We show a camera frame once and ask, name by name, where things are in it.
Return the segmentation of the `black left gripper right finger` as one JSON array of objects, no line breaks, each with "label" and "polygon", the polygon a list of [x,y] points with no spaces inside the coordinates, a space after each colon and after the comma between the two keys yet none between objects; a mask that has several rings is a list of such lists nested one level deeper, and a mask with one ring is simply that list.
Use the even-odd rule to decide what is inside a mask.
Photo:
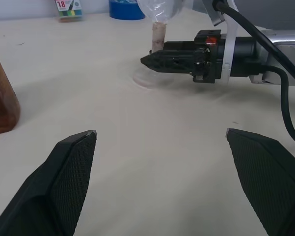
[{"label": "black left gripper right finger", "polygon": [[268,236],[295,236],[295,157],[277,140],[229,128],[241,187]]}]

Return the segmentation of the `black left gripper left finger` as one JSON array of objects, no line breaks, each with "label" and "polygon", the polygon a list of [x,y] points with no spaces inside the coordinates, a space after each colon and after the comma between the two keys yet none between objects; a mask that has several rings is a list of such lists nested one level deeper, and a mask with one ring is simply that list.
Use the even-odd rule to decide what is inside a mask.
[{"label": "black left gripper left finger", "polygon": [[0,236],[73,236],[89,187],[94,130],[58,142],[0,216]]}]

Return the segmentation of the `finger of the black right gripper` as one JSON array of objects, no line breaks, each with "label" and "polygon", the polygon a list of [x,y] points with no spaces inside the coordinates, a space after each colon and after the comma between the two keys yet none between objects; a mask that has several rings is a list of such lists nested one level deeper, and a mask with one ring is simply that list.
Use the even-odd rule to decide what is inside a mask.
[{"label": "finger of the black right gripper", "polygon": [[194,51],[159,50],[144,56],[140,62],[159,73],[199,73]]},{"label": "finger of the black right gripper", "polygon": [[167,41],[164,43],[163,50],[195,51],[194,41]]}]

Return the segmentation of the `clear plastic wine glass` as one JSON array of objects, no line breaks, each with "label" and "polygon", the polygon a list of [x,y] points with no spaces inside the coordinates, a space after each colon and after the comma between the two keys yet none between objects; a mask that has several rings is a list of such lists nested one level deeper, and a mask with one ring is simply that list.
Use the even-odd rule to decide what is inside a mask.
[{"label": "clear plastic wine glass", "polygon": [[[167,22],[182,10],[185,0],[137,0],[137,3],[145,16],[153,22],[151,52],[162,50]],[[134,73],[133,81],[144,88],[153,89],[165,87],[174,79],[171,74],[158,73],[147,67],[141,67]]]}]

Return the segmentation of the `plastic bottle with red contents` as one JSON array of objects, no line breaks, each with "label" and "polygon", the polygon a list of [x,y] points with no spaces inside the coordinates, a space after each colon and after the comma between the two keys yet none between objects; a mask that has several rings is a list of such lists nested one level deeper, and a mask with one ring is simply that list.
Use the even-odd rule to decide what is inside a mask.
[{"label": "plastic bottle with red contents", "polygon": [[0,133],[11,131],[20,118],[20,104],[0,62]]}]

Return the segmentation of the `blue tape roll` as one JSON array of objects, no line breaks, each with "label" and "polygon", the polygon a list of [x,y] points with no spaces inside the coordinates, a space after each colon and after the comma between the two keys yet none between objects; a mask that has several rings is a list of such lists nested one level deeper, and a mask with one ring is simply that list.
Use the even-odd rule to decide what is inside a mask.
[{"label": "blue tape roll", "polygon": [[141,11],[137,0],[108,0],[110,17],[118,20],[141,20],[145,14]]}]

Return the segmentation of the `marker pen pack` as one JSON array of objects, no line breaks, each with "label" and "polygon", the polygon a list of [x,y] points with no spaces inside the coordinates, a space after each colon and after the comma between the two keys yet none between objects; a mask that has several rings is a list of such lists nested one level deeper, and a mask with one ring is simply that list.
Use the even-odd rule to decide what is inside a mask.
[{"label": "marker pen pack", "polygon": [[74,22],[83,18],[80,0],[54,0],[54,2],[60,22]]}]

